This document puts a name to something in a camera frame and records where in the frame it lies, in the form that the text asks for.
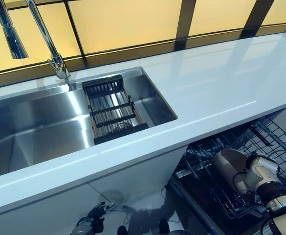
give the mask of white cabinet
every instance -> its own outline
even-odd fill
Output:
[[[78,220],[105,201],[90,185],[0,214],[0,235],[69,235]]]
[[[186,146],[91,182],[111,201],[138,198],[167,184]],[[0,214],[0,235],[69,235],[78,220],[99,202],[106,202],[89,184],[71,188]]]
[[[118,205],[137,199],[167,184],[187,146],[114,172],[90,184]]]

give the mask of kitchen sink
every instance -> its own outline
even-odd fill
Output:
[[[94,146],[95,119],[90,115],[90,103],[82,85],[100,84],[116,75],[122,78],[132,108],[146,128],[177,118],[142,68],[78,80],[74,91],[59,85],[3,99],[0,175]],[[135,120],[129,123],[133,127],[140,124]]]

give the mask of pull-down faucet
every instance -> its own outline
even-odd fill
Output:
[[[46,26],[42,20],[42,17],[40,15],[40,12],[37,9],[37,6],[34,2],[34,0],[25,0],[26,4],[28,5],[32,16],[34,17],[34,20],[40,29],[40,32],[50,50],[51,53],[51,60],[48,59],[48,63],[55,69],[56,76],[60,79],[64,79],[65,82],[68,84],[70,90],[75,89],[74,84],[70,84],[69,82],[69,72],[65,65],[65,62],[61,55],[57,52],[56,47],[53,43],[53,41],[50,38],[50,35],[46,29]],[[0,0],[0,24],[3,28],[10,53],[12,55],[13,59],[24,59],[27,58],[27,52],[25,51],[25,48],[15,30],[13,27],[13,24],[11,22],[11,19],[8,15],[8,11],[5,7],[5,3],[3,0]]]

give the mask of dish rack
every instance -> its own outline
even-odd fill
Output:
[[[127,94],[121,75],[83,82],[82,88],[89,104],[94,144],[148,128]]]
[[[260,199],[250,192],[241,195],[233,191],[216,170],[214,155],[222,149],[232,148],[247,156],[257,151],[274,159],[280,167],[278,177],[286,187],[286,133],[267,116],[239,127],[216,134],[189,145],[177,169],[176,176],[182,178],[192,174],[208,187],[210,195],[229,219],[246,214],[262,217],[265,211]]]

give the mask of dishwasher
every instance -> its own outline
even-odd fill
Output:
[[[279,180],[286,187],[286,132],[274,117],[264,116],[191,143],[179,162],[169,186],[186,202],[194,215],[216,235],[260,234],[268,211],[252,192],[234,191],[221,176],[213,158],[222,149],[236,149],[249,156],[265,154],[279,165]],[[263,234],[270,231],[263,228]]]

